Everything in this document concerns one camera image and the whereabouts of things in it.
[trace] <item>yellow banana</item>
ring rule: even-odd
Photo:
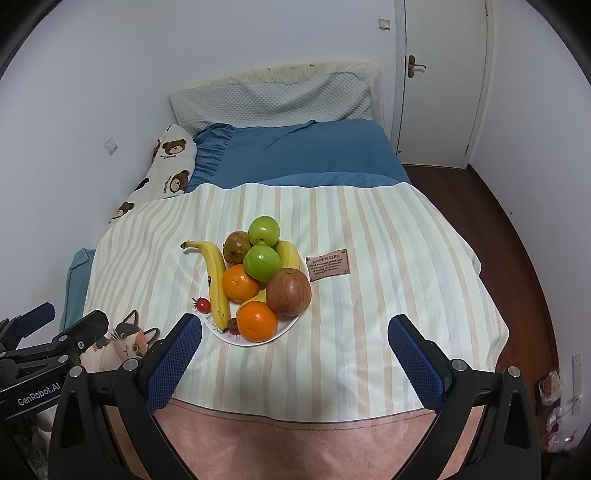
[[[242,302],[242,304],[238,307],[238,310],[236,311],[236,315],[238,315],[238,312],[240,311],[240,309],[246,305],[247,303],[250,303],[252,301],[262,301],[264,303],[267,303],[267,289],[265,288],[265,290],[261,290],[257,296]]]
[[[220,249],[211,242],[191,242],[181,244],[181,248],[198,248],[205,258],[209,276],[209,303],[212,305],[213,321],[217,328],[224,331],[230,323],[230,301],[222,288],[222,277],[226,271]]]
[[[279,240],[275,249],[281,258],[281,268],[300,269],[300,254],[294,244],[286,240]]]

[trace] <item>orange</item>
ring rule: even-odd
[[[242,336],[251,342],[264,342],[277,333],[277,315],[263,301],[252,301],[236,314]]]
[[[258,293],[258,282],[252,278],[244,265],[238,264],[228,268],[222,277],[222,288],[230,300],[247,301]]]

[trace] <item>red apple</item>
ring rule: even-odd
[[[267,305],[277,315],[299,315],[311,300],[310,282],[296,268],[280,269],[267,285]]]

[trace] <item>pink blanket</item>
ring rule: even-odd
[[[131,471],[149,479],[117,410],[113,429]],[[474,408],[441,478],[460,468],[478,426]],[[171,400],[156,419],[200,480],[389,480],[410,456],[433,412],[421,409],[371,420],[293,423],[223,413]]]

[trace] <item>light switch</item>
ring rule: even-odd
[[[119,147],[115,139],[111,137],[105,142],[105,148],[107,149],[107,152],[109,152],[109,155],[112,155]]]
[[[386,20],[385,18],[379,19],[379,29],[380,30],[390,30],[390,20]]]

